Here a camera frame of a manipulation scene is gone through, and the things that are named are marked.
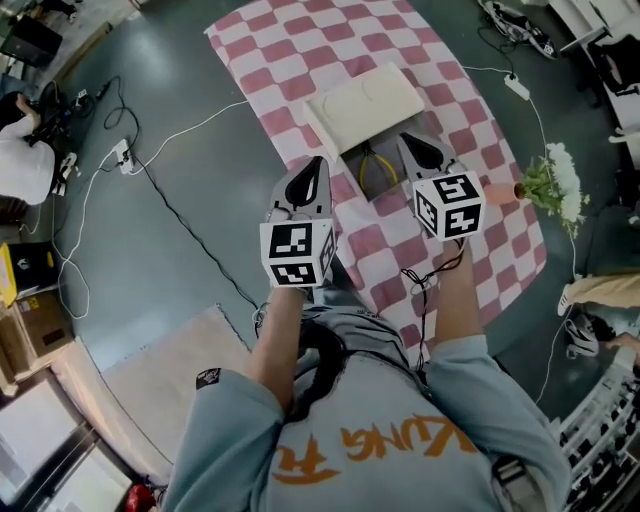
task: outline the sleeve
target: sleeve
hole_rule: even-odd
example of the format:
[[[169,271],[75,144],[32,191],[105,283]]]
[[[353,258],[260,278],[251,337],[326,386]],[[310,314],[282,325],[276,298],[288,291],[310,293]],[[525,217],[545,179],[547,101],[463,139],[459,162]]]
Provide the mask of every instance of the sleeve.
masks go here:
[[[486,338],[441,343],[425,371],[438,408],[482,450],[539,470],[561,508],[571,485],[569,463],[546,416],[489,357]]]
[[[203,374],[208,381],[202,385]],[[245,511],[275,450],[284,414],[273,394],[231,370],[198,376],[165,511]]]
[[[0,140],[14,140],[31,135],[34,126],[33,117],[24,116],[20,121],[5,126],[0,131]]]

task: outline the white box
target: white box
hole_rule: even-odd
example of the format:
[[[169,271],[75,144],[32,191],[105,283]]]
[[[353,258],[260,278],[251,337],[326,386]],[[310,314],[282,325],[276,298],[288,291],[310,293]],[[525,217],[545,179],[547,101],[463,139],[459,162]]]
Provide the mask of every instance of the white box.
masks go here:
[[[389,62],[316,94],[304,102],[304,117],[329,156],[345,151],[424,110],[411,82]]]

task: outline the white sneaker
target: white sneaker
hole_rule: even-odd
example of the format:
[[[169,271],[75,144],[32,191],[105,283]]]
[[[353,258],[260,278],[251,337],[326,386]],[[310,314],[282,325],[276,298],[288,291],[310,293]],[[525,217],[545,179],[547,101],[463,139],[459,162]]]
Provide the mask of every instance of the white sneaker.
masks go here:
[[[560,300],[558,301],[558,316],[564,316],[569,309],[569,286],[570,284],[565,284],[562,289],[562,295],[560,296]]]
[[[62,163],[60,164],[60,171],[62,172],[62,177],[66,180],[71,174],[71,171],[75,168],[76,161],[78,160],[78,155],[75,153],[69,153]]]
[[[64,197],[64,194],[66,191],[67,191],[67,185],[64,183],[58,183],[55,187],[53,187],[53,190],[51,191],[51,193],[60,197]]]
[[[572,343],[567,347],[567,357],[575,359],[577,354],[595,357],[600,351],[600,343],[596,338],[593,324],[588,317],[582,315],[576,321],[567,320],[565,329],[571,336]]]

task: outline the shoe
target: shoe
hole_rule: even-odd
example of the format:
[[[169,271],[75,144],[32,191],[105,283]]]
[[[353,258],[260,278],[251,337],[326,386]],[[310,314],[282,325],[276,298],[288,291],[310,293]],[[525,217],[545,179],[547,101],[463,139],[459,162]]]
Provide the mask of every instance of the shoe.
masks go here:
[[[531,23],[523,13],[495,0],[478,0],[478,4],[496,30],[514,45],[528,43],[547,59],[558,58],[551,38]]]
[[[78,155],[75,153],[69,153],[65,159],[60,164],[60,170],[62,172],[62,177],[66,180],[71,174],[75,167],[76,160],[78,159]]]
[[[51,193],[60,197],[64,197],[64,194],[66,191],[67,191],[67,185],[64,183],[58,183],[55,187],[53,187],[53,190],[51,191]]]
[[[560,296],[560,300],[558,301],[558,316],[564,316],[569,309],[569,287],[570,284],[565,284],[562,289],[562,295]]]
[[[595,357],[600,351],[600,343],[595,335],[593,322],[587,315],[576,317],[575,321],[567,320],[564,328],[571,336],[572,343],[567,347],[574,356]]]

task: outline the gray floor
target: gray floor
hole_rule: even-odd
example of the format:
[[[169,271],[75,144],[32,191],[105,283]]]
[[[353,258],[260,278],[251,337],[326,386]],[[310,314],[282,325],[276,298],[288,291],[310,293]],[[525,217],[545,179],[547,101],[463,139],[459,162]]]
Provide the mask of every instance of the gray floor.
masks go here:
[[[95,93],[113,75],[120,75],[126,101],[143,127],[137,153],[145,160],[172,133],[241,99],[202,32],[243,3],[151,2],[143,17],[117,27],[79,65],[65,87],[70,92],[87,88]],[[478,39],[480,11],[475,1],[412,3],[463,65],[505,66],[503,57]],[[533,17],[558,44],[566,40],[546,10],[533,11]],[[501,42],[498,35],[487,37]],[[583,186],[592,195],[593,211],[599,210],[614,194],[613,173],[621,165],[620,148],[606,142],[614,126],[608,111],[588,107],[584,95],[575,90],[575,75],[566,60],[547,61],[526,47],[516,49],[511,58],[521,81],[531,90],[547,140],[567,145]],[[543,151],[530,105],[507,90],[500,75],[470,73],[518,163],[526,167]],[[89,179],[90,169],[119,139],[133,133],[129,120],[110,132],[103,130],[102,120],[116,105],[115,91],[110,90],[86,130],[80,151],[84,174],[72,184],[65,204],[57,205],[62,216],[71,208],[59,236],[65,252],[76,240],[82,214],[77,198],[84,195],[80,189]],[[250,108],[235,108],[168,145],[151,171],[168,200],[207,247],[253,299],[262,302],[268,284],[259,261],[258,223],[284,167]],[[549,253],[546,268],[487,328],[492,353],[499,355],[534,397],[544,380],[551,339],[560,324],[555,308],[563,284],[571,278],[572,259],[569,240],[557,221],[546,215],[539,218]],[[590,258],[591,271],[607,265],[629,266],[624,255],[637,244],[638,237],[633,241],[622,227],[620,210],[607,209],[582,230],[577,241],[578,270],[584,270],[596,222],[598,234],[593,245],[597,257]],[[91,286],[91,312],[76,322],[76,330],[102,369],[216,302],[221,303],[240,336],[250,344],[254,341],[252,308],[235,294],[216,265],[164,207],[144,174],[124,177],[116,171],[97,177],[75,260]],[[66,295],[82,311],[86,296],[73,270],[65,282]],[[566,415],[601,374],[610,356],[569,362],[560,337],[549,387],[541,402],[543,410],[550,416]]]

